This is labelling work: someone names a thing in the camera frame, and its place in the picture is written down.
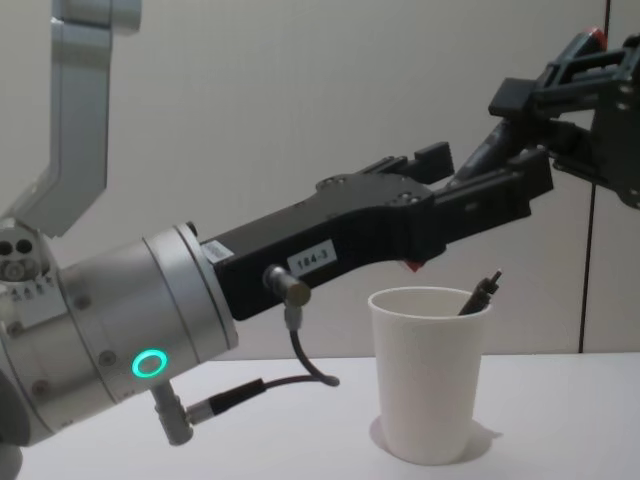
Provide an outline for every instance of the green led ring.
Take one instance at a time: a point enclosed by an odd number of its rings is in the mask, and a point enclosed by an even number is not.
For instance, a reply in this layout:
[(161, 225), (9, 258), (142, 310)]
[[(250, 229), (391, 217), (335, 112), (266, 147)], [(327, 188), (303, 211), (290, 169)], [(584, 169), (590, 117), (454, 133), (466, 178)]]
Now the green led ring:
[[(156, 357), (160, 360), (160, 365), (152, 372), (143, 372), (140, 370), (140, 364), (147, 358)], [(169, 357), (162, 350), (149, 349), (138, 354), (131, 364), (131, 371), (138, 378), (153, 378), (160, 375), (169, 365)]]

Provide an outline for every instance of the white paper cup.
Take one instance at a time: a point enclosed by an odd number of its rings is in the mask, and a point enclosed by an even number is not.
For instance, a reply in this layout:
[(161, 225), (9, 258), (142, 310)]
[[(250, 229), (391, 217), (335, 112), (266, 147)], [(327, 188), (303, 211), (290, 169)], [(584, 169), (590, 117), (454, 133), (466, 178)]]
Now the white paper cup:
[(393, 288), (369, 297), (382, 430), (389, 451), (419, 465), (454, 462), (469, 441), (486, 320), (458, 316), (471, 294)]

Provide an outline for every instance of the white table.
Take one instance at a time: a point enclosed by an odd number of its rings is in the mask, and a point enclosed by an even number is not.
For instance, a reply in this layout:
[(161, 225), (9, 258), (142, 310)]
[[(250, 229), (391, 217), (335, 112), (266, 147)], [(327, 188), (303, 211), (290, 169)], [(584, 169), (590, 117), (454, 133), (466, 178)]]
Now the white table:
[[(370, 438), (378, 415), (373, 359), (318, 365), (339, 375), (342, 386), (274, 389), (200, 425), (180, 448), (167, 444), (151, 395), (131, 399), (25, 449), (19, 478), (640, 478), (640, 354), (485, 357), (475, 414), (482, 427), (467, 461), (445, 467), (404, 463)], [(292, 360), (209, 363), (175, 387), (191, 404), (244, 381), (300, 369)]]

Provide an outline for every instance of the label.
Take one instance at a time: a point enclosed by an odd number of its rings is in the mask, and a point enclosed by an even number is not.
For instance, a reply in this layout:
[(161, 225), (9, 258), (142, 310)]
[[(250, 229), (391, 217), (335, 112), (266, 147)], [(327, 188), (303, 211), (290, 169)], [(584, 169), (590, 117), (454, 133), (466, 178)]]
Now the label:
[(289, 271), (296, 277), (301, 277), (336, 260), (338, 260), (338, 256), (335, 248), (333, 248), (333, 242), (326, 240), (292, 255), (287, 258), (287, 263), (289, 264)]
[(229, 250), (227, 247), (222, 245), (219, 241), (213, 240), (209, 243), (205, 243), (202, 245), (202, 251), (204, 255), (207, 257), (207, 260), (211, 262), (212, 265), (224, 260), (225, 258), (233, 257), (234, 253)]

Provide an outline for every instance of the screw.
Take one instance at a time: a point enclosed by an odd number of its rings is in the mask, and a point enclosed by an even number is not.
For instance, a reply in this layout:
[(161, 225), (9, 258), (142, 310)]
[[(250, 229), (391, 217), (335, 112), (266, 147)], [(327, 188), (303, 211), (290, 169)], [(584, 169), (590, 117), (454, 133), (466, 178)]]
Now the screw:
[(116, 354), (111, 350), (105, 350), (98, 357), (98, 363), (103, 367), (110, 367), (116, 363)]
[(7, 335), (10, 337), (17, 337), (22, 332), (24, 332), (24, 327), (20, 322), (13, 322), (7, 327)]
[(6, 241), (0, 242), (0, 255), (7, 256), (13, 252), (13, 246)]
[(36, 397), (41, 397), (43, 395), (46, 395), (47, 393), (49, 393), (50, 389), (51, 389), (51, 386), (49, 385), (49, 382), (47, 382), (46, 380), (38, 380), (37, 382), (34, 382), (34, 384), (31, 386), (31, 392)]
[(16, 243), (16, 250), (23, 255), (26, 255), (27, 253), (31, 253), (31, 250), (33, 250), (33, 244), (29, 240), (18, 240), (18, 243)]
[(87, 295), (80, 295), (74, 300), (73, 305), (78, 310), (86, 310), (91, 306), (91, 299)]
[(24, 267), (18, 262), (9, 262), (4, 267), (4, 277), (10, 282), (19, 282), (24, 277)]

